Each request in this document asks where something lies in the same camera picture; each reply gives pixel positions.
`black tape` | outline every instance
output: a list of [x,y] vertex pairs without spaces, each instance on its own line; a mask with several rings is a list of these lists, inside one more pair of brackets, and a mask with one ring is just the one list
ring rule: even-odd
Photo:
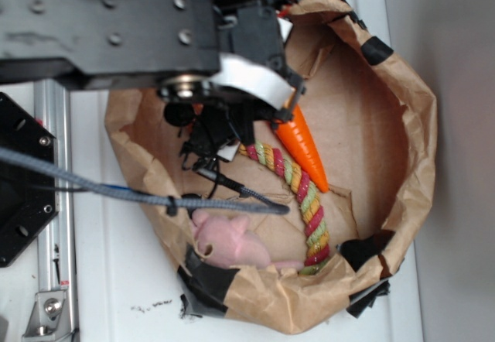
[[[368,239],[346,241],[338,245],[337,250],[357,272],[368,259],[379,255],[393,236],[393,231],[382,230]],[[387,295],[390,292],[388,279],[383,278],[375,285],[349,296],[350,306],[347,307],[347,312],[357,318],[367,307],[373,306],[378,296]]]
[[376,36],[372,36],[361,46],[361,53],[371,65],[378,65],[390,57],[394,50]]
[[[347,2],[347,0],[340,0],[340,1],[346,3],[347,5],[349,5],[349,3]],[[348,15],[350,17],[350,19],[354,23],[356,23],[357,25],[359,25],[359,27],[361,29],[367,30],[366,24],[364,23],[364,21],[362,19],[359,18],[359,16],[357,15],[356,11],[352,10],[349,13],[347,13],[346,15]]]
[[186,267],[191,275],[182,267],[178,271],[185,296],[184,315],[224,317],[228,310],[224,305],[225,296],[239,270],[206,264],[191,246],[187,248]]
[[377,297],[386,296],[388,293],[390,293],[390,283],[388,280],[382,279],[382,281],[377,282],[375,286],[366,288],[349,297],[350,306],[346,308],[346,311],[355,318],[358,318],[367,307],[373,307]]

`twisted rope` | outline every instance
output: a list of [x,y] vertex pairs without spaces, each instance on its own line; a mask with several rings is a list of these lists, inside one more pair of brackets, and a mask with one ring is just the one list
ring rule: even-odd
[[330,235],[323,220],[323,207],[319,203],[316,184],[299,164],[266,143],[257,140],[254,145],[241,145],[239,153],[266,166],[290,186],[299,203],[302,220],[306,224],[304,233],[308,250],[304,261],[305,268],[299,274],[316,274],[329,261],[330,254]]

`bolt head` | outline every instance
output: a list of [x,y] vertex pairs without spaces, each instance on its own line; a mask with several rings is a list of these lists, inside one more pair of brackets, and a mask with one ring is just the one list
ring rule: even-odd
[[273,15],[274,15],[273,9],[270,9],[270,8],[268,8],[268,7],[263,8],[263,9],[260,11],[260,16],[261,16],[263,19],[270,19]]
[[193,42],[193,33],[191,30],[183,29],[179,31],[179,41],[185,46],[190,46]]
[[44,13],[46,10],[45,3],[42,0],[33,0],[29,8],[36,14]]
[[113,34],[109,35],[108,42],[112,46],[120,46],[122,44],[121,34],[119,34],[118,32],[114,32]]
[[194,92],[190,89],[182,89],[181,91],[177,91],[177,96],[180,98],[191,98],[194,95]]
[[47,334],[51,334],[51,331],[46,325],[41,325],[36,329],[36,335],[38,336],[46,336]]
[[50,298],[45,302],[45,312],[50,316],[55,316],[62,311],[62,303],[55,298]]
[[113,9],[117,6],[117,0],[101,0],[103,5],[109,9]]
[[39,144],[41,146],[49,146],[51,145],[52,143],[52,140],[50,139],[50,137],[46,137],[45,135],[39,139]]
[[184,10],[187,7],[186,0],[173,0],[173,4],[177,9]]

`screw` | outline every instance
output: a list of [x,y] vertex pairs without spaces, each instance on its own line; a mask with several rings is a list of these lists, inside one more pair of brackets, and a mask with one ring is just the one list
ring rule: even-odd
[[191,30],[182,29],[179,31],[179,41],[185,46],[190,46],[193,42],[193,33]]
[[177,9],[184,10],[187,7],[187,1],[186,0],[173,0],[173,4]]
[[109,9],[113,9],[117,6],[117,0],[101,0],[103,5]]
[[177,91],[177,96],[180,98],[191,98],[194,95],[194,92],[190,89],[182,89],[181,91]]
[[260,11],[260,16],[263,19],[269,19],[272,16],[272,14],[273,14],[273,11],[270,8],[263,8]]
[[50,329],[46,325],[41,325],[36,329],[36,335],[38,336],[46,336],[50,334]]
[[45,12],[45,4],[41,0],[33,0],[29,8],[37,14]]
[[120,46],[122,44],[121,34],[119,34],[118,32],[114,32],[113,34],[109,35],[108,42],[112,46]]
[[50,137],[46,137],[45,135],[39,139],[39,144],[41,146],[49,146],[52,143]]
[[274,71],[278,71],[282,68],[282,66],[284,65],[284,63],[282,62],[282,59],[280,57],[272,57],[269,61],[268,61],[268,66],[274,70]]
[[55,313],[60,313],[62,310],[62,303],[55,298],[50,298],[45,302],[45,312],[53,316]]

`black mounting plate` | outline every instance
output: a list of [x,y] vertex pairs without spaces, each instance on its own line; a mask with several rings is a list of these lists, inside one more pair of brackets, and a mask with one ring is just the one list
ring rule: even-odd
[[[55,137],[2,92],[0,146],[54,160]],[[56,216],[54,186],[51,177],[0,162],[0,268],[11,265]]]

